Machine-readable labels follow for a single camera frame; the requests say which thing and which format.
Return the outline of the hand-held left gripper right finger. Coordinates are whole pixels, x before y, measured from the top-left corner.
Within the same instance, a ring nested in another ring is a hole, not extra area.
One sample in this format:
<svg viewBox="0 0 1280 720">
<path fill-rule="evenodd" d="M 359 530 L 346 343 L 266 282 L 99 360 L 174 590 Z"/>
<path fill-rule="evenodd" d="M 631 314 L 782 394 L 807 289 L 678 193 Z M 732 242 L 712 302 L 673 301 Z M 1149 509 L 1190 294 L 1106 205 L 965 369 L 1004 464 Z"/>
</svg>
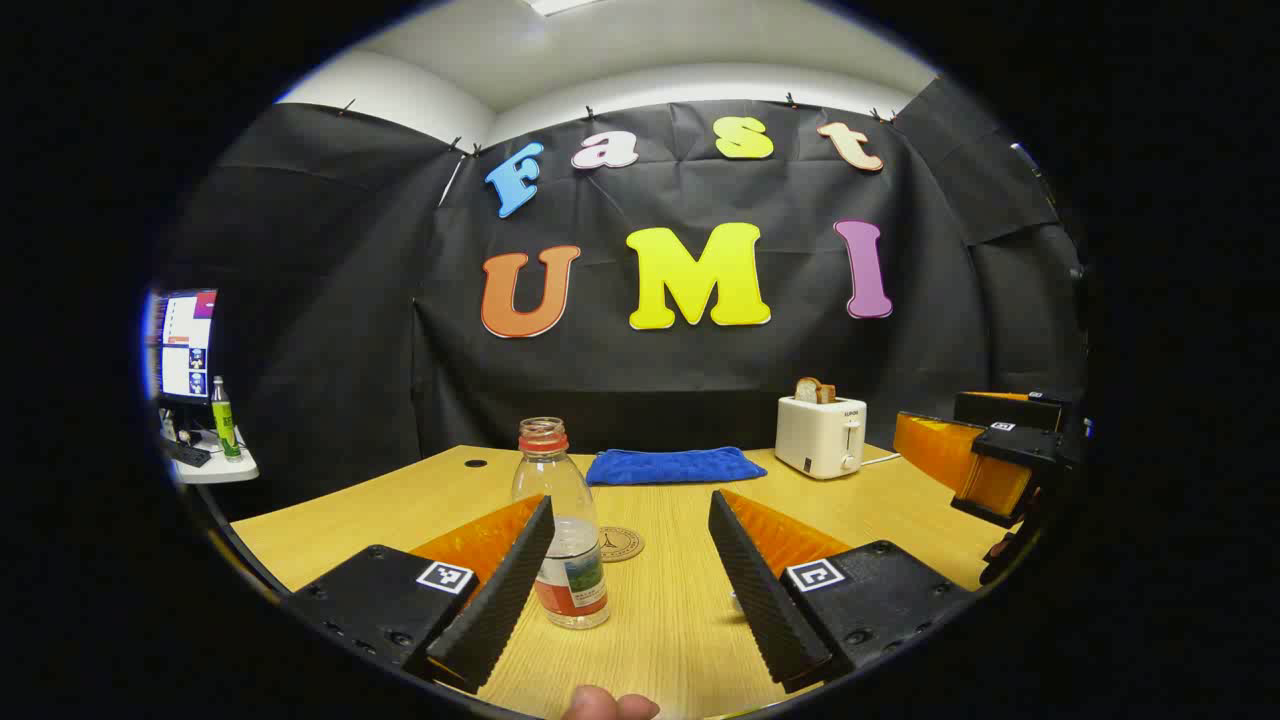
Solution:
<svg viewBox="0 0 1280 720">
<path fill-rule="evenodd" d="M 730 489 L 712 495 L 708 528 L 787 692 L 895 656 L 977 600 L 886 539 L 852 547 Z"/>
</svg>

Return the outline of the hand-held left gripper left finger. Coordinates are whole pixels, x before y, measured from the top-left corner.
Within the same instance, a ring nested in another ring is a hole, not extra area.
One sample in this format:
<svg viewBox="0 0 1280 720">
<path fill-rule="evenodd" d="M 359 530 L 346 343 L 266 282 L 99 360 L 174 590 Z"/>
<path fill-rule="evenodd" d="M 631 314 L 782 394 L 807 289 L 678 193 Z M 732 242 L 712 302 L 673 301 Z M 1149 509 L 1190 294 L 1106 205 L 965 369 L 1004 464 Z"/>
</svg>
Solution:
<svg viewBox="0 0 1280 720">
<path fill-rule="evenodd" d="M 474 693 L 503 653 L 556 532 L 532 495 L 406 553 L 370 544 L 285 607 L 374 661 Z"/>
</svg>

